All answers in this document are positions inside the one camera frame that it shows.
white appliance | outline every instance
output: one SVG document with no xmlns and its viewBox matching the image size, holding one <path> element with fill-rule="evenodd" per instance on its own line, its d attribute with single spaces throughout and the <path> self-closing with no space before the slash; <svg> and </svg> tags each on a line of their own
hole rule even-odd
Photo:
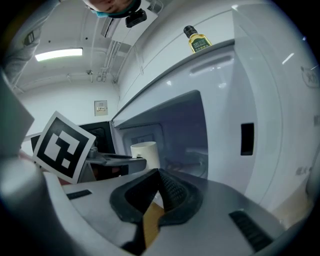
<svg viewBox="0 0 320 256">
<path fill-rule="evenodd" d="M 162 168 L 229 185 L 271 211 L 316 167 L 319 67 L 276 6 L 232 8 L 235 40 L 152 81 L 113 118 L 111 133 L 117 154 L 155 141 Z"/>
</svg>

white cup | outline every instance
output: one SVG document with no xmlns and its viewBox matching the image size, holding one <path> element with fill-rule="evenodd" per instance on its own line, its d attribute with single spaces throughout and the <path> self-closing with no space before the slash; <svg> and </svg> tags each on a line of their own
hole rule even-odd
<svg viewBox="0 0 320 256">
<path fill-rule="evenodd" d="M 157 143 L 147 141 L 131 146 L 132 158 L 144 158 L 146 160 L 145 168 L 148 170 L 160 168 L 159 154 Z"/>
</svg>

person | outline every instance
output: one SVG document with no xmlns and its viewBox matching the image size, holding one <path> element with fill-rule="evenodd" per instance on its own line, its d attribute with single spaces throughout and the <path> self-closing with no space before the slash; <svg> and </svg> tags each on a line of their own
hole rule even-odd
<svg viewBox="0 0 320 256">
<path fill-rule="evenodd" d="M 41 29 L 52 11 L 67 0 L 44 0 L 33 13 L 25 13 L 25 22 L 21 27 L 9 27 L 17 33 L 12 38 L 2 59 L 2 68 L 12 89 L 27 65 L 34 56 L 40 43 Z M 86 6 L 99 18 L 124 18 L 134 13 L 141 0 L 82 0 Z"/>
</svg>

